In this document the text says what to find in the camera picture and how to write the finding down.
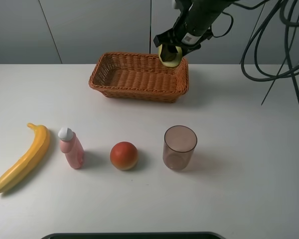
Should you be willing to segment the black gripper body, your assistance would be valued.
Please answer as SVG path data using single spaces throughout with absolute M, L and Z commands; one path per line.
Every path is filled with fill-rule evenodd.
M 161 44 L 182 46 L 195 46 L 210 37 L 205 37 L 207 29 L 213 22 L 212 4 L 177 4 L 180 11 L 173 27 L 154 37 L 155 47 Z

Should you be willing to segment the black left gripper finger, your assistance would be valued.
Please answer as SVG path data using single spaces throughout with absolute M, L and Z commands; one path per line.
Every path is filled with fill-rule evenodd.
M 188 55 L 189 53 L 193 52 L 193 51 L 196 51 L 196 50 L 199 50 L 201 48 L 201 44 L 198 44 L 198 45 L 193 45 L 193 46 L 182 46 L 181 47 L 181 51 L 182 51 L 182 56 L 186 56 Z

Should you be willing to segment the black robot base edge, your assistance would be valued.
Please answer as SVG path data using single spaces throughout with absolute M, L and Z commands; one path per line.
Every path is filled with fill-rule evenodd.
M 213 232 L 174 233 L 55 233 L 43 239 L 223 239 Z

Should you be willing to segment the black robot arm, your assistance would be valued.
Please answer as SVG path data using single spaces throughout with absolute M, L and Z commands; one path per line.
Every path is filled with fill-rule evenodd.
M 180 10 L 179 17 L 172 28 L 153 40 L 163 65 L 176 67 L 183 56 L 214 37 L 212 24 L 233 3 L 233 0 L 175 0 L 173 6 Z

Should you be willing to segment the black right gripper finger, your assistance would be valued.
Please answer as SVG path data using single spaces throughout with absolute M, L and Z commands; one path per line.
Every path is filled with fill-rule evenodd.
M 178 47 L 163 44 L 161 46 L 161 60 L 163 62 L 176 62 L 178 60 Z

